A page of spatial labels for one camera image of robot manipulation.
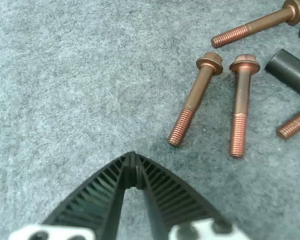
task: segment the threaded shank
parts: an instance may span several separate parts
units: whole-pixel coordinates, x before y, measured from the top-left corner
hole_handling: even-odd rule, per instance
[[[247,116],[235,113],[232,120],[230,155],[234,158],[243,158],[245,154]]]
[[[195,112],[189,109],[183,109],[176,120],[172,132],[168,138],[168,143],[172,146],[179,146],[184,139],[186,132],[191,124]]]
[[[276,134],[283,140],[287,140],[300,131],[300,113],[284,123],[276,130]]]
[[[236,27],[232,30],[214,36],[211,39],[211,44],[215,49],[220,48],[224,45],[227,45],[229,43],[235,42],[239,39],[243,39],[244,37],[248,36],[248,31],[249,30],[246,25]]]

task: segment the bolt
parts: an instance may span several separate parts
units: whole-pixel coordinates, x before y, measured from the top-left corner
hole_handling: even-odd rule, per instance
[[[199,237],[197,230],[190,223],[180,225],[176,234],[178,240],[197,240]]]
[[[234,158],[243,158],[245,153],[250,81],[251,76],[256,74],[259,69],[260,65],[256,62],[256,57],[251,54],[237,56],[230,66],[230,70],[236,73],[230,143],[230,155]]]
[[[276,134],[283,140],[288,140],[300,132],[300,112],[276,130]]]
[[[300,0],[286,0],[281,10],[214,36],[211,39],[211,44],[215,49],[220,48],[226,44],[243,39],[280,23],[287,22],[289,25],[293,26],[299,21]]]
[[[168,143],[172,146],[177,147],[181,144],[191,120],[202,101],[212,75],[219,75],[223,71],[221,63],[221,56],[214,52],[207,52],[196,61],[196,66],[200,69],[200,72],[168,138]]]

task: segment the carpet surface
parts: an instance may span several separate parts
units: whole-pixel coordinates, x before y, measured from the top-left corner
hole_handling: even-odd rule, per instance
[[[300,95],[266,73],[281,48],[300,58],[300,23],[214,50],[212,36],[282,0],[1,0],[0,240],[40,223],[87,177],[135,151],[205,196],[253,240],[300,240],[300,133],[275,134]],[[181,147],[167,137],[205,52],[223,57]],[[243,160],[229,156],[235,76],[253,76]],[[151,240],[142,193],[128,190],[119,240]]]

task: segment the bolt head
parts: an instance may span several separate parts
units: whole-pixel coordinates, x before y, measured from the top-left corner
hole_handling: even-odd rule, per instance
[[[256,61],[257,58],[252,54],[241,54],[235,58],[235,61]]]
[[[260,70],[260,65],[257,63],[257,58],[252,54],[242,54],[235,58],[231,64],[230,70],[236,73],[240,68],[249,68],[251,74],[256,74]]]
[[[213,75],[219,75],[223,71],[222,67],[222,57],[215,52],[207,52],[203,57],[200,57],[196,61],[196,66],[201,69],[205,64],[213,66]]]
[[[283,4],[283,8],[288,7],[293,8],[295,14],[287,23],[291,26],[296,25],[300,21],[300,0],[286,0]]]

